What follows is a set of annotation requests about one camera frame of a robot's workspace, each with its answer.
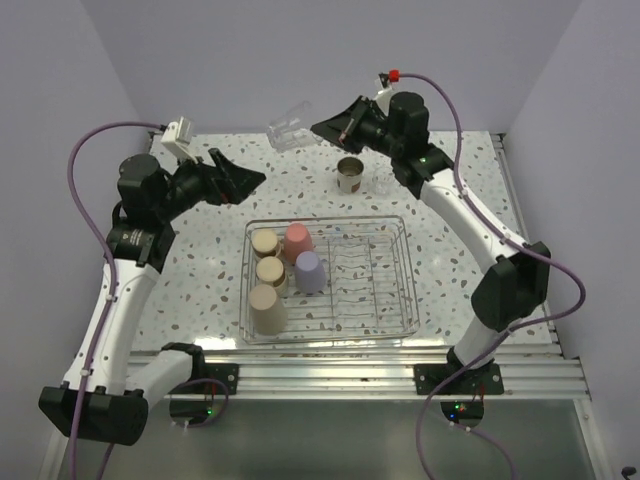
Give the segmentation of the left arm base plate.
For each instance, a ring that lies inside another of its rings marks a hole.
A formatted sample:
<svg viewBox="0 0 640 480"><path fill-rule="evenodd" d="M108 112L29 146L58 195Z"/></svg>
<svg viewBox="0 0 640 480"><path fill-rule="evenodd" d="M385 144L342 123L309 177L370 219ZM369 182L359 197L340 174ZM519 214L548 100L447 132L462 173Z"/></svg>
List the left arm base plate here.
<svg viewBox="0 0 640 480"><path fill-rule="evenodd" d="M237 393L237 386L240 379L240 366L237 363L207 363L204 377L215 379L217 383L198 381L193 385L187 382L174 386L167 394L201 394L201 395L223 395L226 386L228 394L233 396Z"/></svg>

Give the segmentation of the tall beige cup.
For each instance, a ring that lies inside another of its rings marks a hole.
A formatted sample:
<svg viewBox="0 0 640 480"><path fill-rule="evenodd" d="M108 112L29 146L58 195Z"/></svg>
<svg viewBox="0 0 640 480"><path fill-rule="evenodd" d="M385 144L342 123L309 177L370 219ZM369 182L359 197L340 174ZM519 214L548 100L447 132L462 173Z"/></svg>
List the tall beige cup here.
<svg viewBox="0 0 640 480"><path fill-rule="evenodd" d="M272 286L256 285L249 293L249 307L257 333L277 335L285 329L288 321L287 310Z"/></svg>

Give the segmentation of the large clear glass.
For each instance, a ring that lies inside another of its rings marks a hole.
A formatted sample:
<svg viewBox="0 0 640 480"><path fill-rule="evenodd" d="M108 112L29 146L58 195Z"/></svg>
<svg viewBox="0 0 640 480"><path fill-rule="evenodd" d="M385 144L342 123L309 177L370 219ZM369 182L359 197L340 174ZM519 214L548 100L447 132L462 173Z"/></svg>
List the large clear glass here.
<svg viewBox="0 0 640 480"><path fill-rule="evenodd" d="M284 153L320 144L322 139L311 132L313 113L312 104L305 100L272 120L266 129L271 147Z"/></svg>

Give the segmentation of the purple plastic cup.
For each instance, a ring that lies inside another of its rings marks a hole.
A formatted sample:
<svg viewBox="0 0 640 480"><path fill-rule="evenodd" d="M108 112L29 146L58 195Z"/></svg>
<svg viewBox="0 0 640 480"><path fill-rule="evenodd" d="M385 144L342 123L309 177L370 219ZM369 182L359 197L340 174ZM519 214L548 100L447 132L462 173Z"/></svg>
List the purple plastic cup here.
<svg viewBox="0 0 640 480"><path fill-rule="evenodd" d="M298 290L304 294L318 293L327 283L322 261L312 251L305 251L298 255L294 265L294 276Z"/></svg>

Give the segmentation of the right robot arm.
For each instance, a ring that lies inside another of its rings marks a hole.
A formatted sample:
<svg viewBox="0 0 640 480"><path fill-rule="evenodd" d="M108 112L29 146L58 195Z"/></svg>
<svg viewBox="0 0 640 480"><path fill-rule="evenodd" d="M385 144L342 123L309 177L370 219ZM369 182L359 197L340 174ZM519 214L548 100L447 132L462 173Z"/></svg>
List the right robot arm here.
<svg viewBox="0 0 640 480"><path fill-rule="evenodd" d="M454 162L430 142L428 122L423 98L400 92L391 96L387 109L361 96L311 131L347 153L369 148L387 156L396 180L444 220L476 261L482 278L471 296L474 317L450 350L445 369L449 387L464 393L480 382L480 368L492 361L489 347L545 301L550 251L542 242L530 245L486 208L480 211L488 224L472 212L467 202L475 195L456 185Z"/></svg>

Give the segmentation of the coral red plastic cup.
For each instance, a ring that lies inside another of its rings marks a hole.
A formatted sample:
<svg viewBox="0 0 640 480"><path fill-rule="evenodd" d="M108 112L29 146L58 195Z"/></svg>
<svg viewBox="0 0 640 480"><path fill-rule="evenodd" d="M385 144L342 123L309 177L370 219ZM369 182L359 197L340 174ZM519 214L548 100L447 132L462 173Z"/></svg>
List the coral red plastic cup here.
<svg viewBox="0 0 640 480"><path fill-rule="evenodd" d="M284 256L291 264L296 262L301 253L312 251L313 241L307 227L299 222L291 223L285 231L283 247Z"/></svg>

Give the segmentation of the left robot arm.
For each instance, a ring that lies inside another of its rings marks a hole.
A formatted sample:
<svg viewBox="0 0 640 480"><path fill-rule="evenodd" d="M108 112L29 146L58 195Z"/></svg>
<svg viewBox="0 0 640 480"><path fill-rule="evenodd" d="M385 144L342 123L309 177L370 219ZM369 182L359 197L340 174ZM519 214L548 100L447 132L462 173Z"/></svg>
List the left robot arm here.
<svg viewBox="0 0 640 480"><path fill-rule="evenodd" d="M57 387L43 388L39 408L70 440L131 446L151 409L177 388L193 393L210 381L201 347L170 342L141 371L128 361L144 307L175 239L172 222L200 202L239 205L265 182L218 149L212 163L183 159L173 173L150 154L119 167L120 201L112 212L103 280L82 345Z"/></svg>

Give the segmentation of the steel cup with cork band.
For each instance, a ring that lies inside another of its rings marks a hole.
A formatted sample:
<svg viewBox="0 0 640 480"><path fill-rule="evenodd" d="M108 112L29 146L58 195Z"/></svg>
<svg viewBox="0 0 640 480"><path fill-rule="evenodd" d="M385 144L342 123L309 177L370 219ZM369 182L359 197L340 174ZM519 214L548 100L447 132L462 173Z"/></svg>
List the steel cup with cork band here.
<svg viewBox="0 0 640 480"><path fill-rule="evenodd" d="M279 296L287 293L289 282L283 262L275 256L266 256L256 265L258 279L274 288Z"/></svg>

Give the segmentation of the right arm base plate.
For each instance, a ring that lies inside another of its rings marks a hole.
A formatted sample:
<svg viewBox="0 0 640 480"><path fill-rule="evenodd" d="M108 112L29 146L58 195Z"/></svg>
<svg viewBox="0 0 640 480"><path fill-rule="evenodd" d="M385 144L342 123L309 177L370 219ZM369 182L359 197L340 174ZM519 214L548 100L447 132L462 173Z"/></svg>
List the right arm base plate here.
<svg viewBox="0 0 640 480"><path fill-rule="evenodd" d="M413 380L416 393L426 396L432 393L436 395L502 395L505 393L502 374L499 366L489 363L478 369L469 369L462 374L455 374L453 380L449 377L453 370L449 364L415 364L413 366Z"/></svg>

